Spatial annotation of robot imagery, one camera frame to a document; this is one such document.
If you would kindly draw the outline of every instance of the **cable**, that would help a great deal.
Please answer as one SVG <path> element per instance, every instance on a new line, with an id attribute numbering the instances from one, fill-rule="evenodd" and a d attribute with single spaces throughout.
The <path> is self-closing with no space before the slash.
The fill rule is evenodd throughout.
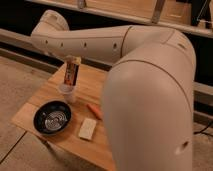
<path id="1" fill-rule="evenodd" d="M 194 132 L 194 135 L 197 135 L 197 134 L 204 134 L 204 135 L 208 135 L 208 136 L 213 137 L 212 134 L 209 134 L 209 133 L 207 133 L 207 132 L 204 132 L 204 131 L 207 130 L 212 124 L 213 124 L 213 120 L 212 120 L 211 122 L 209 122 L 209 124 L 208 124 L 205 128 L 203 128 L 202 130 L 200 130 L 200 131 L 195 131 L 195 132 Z"/>

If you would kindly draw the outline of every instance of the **small wooden block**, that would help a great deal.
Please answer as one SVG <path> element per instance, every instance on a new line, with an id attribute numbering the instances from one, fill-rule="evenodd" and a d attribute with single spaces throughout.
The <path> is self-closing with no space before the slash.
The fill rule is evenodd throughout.
<path id="1" fill-rule="evenodd" d="M 91 140 L 96 124 L 96 120 L 85 118 L 78 133 L 78 136 L 86 140 Z"/>

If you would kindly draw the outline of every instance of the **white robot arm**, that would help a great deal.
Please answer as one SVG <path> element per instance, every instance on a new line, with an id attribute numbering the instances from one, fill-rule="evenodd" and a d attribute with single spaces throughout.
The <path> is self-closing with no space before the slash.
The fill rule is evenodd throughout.
<path id="1" fill-rule="evenodd" d="M 117 170 L 192 170 L 196 61 L 183 34 L 150 26 L 69 31 L 48 10 L 31 38 L 63 60 L 74 55 L 114 64 L 101 103 Z"/>

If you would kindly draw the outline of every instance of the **wooden table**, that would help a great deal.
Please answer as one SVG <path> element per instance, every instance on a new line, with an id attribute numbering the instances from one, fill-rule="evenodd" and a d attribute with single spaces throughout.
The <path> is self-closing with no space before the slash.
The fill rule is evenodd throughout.
<path id="1" fill-rule="evenodd" d="M 102 85 L 106 78 L 105 71 L 81 65 L 76 87 L 77 101 L 75 104 L 70 105 L 72 118 L 68 126 L 62 132 L 53 136 L 43 136 L 35 130 L 33 118 L 38 108 L 52 100 L 64 101 L 63 96 L 57 91 L 58 85 L 63 82 L 64 72 L 65 65 L 23 105 L 13 117 L 12 122 L 37 137 L 51 142 L 97 166 L 106 170 L 115 170 L 102 121 L 98 121 L 92 141 L 85 141 L 78 137 L 84 118 L 95 119 L 86 107 L 86 104 L 93 103 L 99 105 Z"/>

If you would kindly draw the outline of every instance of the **black bowl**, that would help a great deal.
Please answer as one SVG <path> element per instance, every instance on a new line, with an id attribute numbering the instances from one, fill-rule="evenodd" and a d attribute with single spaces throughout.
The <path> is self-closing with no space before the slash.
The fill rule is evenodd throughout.
<path id="1" fill-rule="evenodd" d="M 42 134 L 55 134 L 67 126 L 71 114 L 70 107 L 66 103 L 48 102 L 36 112 L 34 127 Z"/>

